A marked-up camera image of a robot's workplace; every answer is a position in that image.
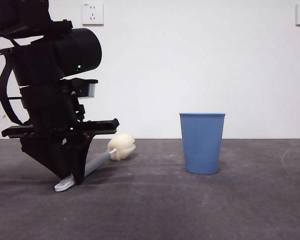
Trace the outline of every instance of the gray floor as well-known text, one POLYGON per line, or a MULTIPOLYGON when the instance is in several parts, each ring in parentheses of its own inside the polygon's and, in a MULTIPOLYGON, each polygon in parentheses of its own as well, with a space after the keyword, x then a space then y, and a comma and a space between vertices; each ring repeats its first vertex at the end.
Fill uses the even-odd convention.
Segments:
POLYGON ((54 192, 56 176, 0 140, 0 240, 300 240, 300 139, 224 140, 210 176, 185 171, 180 139, 136 145, 54 192))

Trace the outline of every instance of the black cable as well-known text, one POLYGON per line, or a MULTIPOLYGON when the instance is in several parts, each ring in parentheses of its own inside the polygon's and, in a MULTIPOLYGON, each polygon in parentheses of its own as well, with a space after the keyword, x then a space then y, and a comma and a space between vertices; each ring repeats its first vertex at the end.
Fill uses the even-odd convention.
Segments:
POLYGON ((21 96, 12 96, 12 97, 8 97, 9 100, 16 100, 16 99, 22 99, 21 96))

